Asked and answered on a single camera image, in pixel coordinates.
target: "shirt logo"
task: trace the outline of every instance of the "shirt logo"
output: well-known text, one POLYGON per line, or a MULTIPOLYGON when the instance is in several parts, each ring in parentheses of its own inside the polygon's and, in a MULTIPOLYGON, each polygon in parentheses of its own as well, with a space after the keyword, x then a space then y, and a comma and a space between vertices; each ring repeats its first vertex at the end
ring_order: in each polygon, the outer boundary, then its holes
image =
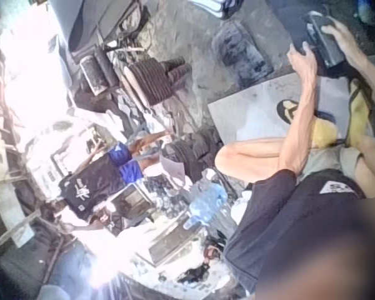
POLYGON ((82 201, 85 201, 85 198, 90 197, 90 190, 82 183, 82 181, 78 178, 76 180, 77 184, 75 184, 76 190, 76 197, 80 198, 82 201))
POLYGON ((328 181, 324 187, 321 189, 320 194, 330 194, 330 193, 354 193, 351 187, 347 184, 337 181, 328 181))

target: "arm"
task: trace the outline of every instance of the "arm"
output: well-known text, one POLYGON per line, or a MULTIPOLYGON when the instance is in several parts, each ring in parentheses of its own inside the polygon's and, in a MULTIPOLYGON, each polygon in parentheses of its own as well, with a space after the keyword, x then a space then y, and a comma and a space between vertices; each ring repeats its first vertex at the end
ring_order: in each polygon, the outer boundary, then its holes
POLYGON ((101 141, 99 141, 97 144, 96 144, 96 147, 94 147, 93 151, 91 154, 89 154, 89 156, 87 157, 87 159, 82 162, 77 168, 76 170, 74 171, 74 174, 77 174, 79 172, 81 172, 84 168, 86 168, 90 162, 92 161, 93 157, 97 154, 97 153, 100 153, 102 150, 104 149, 104 146, 102 144, 101 141))
POLYGON ((289 132, 283 142, 277 170, 288 169, 298 175, 304 168, 311 145, 316 98, 317 62, 306 42, 306 55, 298 53, 291 45, 287 56, 293 69, 299 74, 302 94, 289 132))
POLYGON ((103 228, 104 225, 99 220, 95 220, 87 226, 74 226, 70 223, 61 223, 59 230, 64 234, 72 234, 74 231, 95 231, 102 230, 103 228))
POLYGON ((375 94, 375 66, 368 60, 367 56, 359 49, 356 40, 349 29, 339 21, 332 19, 335 26, 324 26, 322 31, 332 34, 339 47, 346 56, 348 63, 357 69, 372 87, 375 94))

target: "person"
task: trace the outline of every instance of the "person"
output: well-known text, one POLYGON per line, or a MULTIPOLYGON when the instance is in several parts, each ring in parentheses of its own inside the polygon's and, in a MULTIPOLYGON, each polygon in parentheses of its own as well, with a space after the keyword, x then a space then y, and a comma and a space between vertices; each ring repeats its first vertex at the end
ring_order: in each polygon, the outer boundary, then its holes
POLYGON ((168 130, 150 134, 128 146, 119 142, 92 162, 93 158, 104 150, 102 142, 99 141, 87 159, 61 180, 61 196, 69 208, 79 219, 91 221, 85 230, 102 229, 98 220, 92 219, 94 208, 128 184, 143 178, 144 170, 159 162, 159 153, 139 160, 133 156, 142 148, 169 134, 171 132, 168 130))
MULTIPOLYGON (((348 63, 373 88, 375 67, 345 25, 332 34, 348 63)), ((224 259, 235 278, 260 299, 367 299, 375 251, 375 139, 357 132, 352 147, 312 149, 317 62, 292 45, 287 56, 302 94, 284 139, 235 142, 216 166, 253 184, 224 259)))

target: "plastic bottle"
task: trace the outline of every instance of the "plastic bottle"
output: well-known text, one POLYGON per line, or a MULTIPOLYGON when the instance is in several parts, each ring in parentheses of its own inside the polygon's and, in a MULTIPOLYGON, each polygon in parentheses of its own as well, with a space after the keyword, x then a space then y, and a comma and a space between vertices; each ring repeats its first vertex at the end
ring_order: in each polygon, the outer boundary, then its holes
POLYGON ((189 229, 197 222, 208 225, 213 216, 219 211, 228 199, 225 189, 219 184, 208 182, 201 184, 200 189, 192 191, 194 201, 189 205, 191 217, 183 225, 189 229))
POLYGON ((358 16, 364 24, 375 26, 375 7, 372 0, 358 0, 358 16))

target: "blue shorts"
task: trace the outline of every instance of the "blue shorts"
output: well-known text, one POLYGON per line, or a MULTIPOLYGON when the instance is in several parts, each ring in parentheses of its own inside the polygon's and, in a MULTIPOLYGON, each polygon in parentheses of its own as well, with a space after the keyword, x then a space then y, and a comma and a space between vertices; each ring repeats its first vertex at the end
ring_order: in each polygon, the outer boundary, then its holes
POLYGON ((131 152, 123 143, 117 143, 108 151, 111 161, 119 169, 121 178, 126 184, 135 183, 137 180, 143 178, 143 173, 140 170, 139 164, 132 158, 131 152))

